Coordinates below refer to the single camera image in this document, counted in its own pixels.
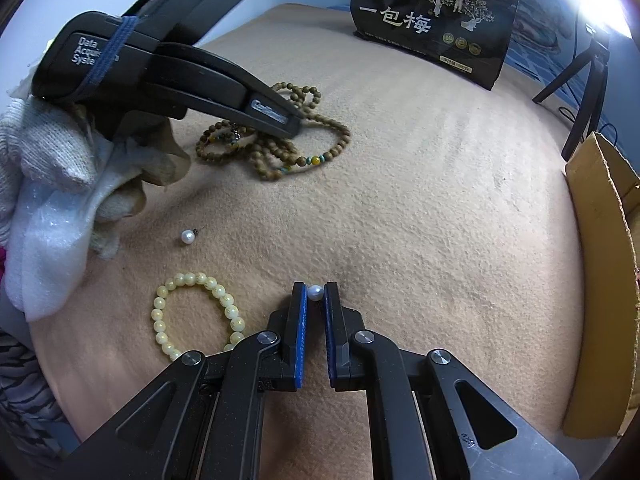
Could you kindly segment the left gloved hand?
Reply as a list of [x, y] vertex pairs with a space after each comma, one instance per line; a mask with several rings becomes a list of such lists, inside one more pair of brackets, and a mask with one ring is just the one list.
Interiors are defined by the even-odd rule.
[[189, 171], [168, 118], [131, 112], [114, 140], [80, 107], [30, 96], [1, 116], [2, 286], [27, 322], [64, 307], [89, 252], [113, 257], [117, 222], [146, 204], [144, 185], [171, 185]]

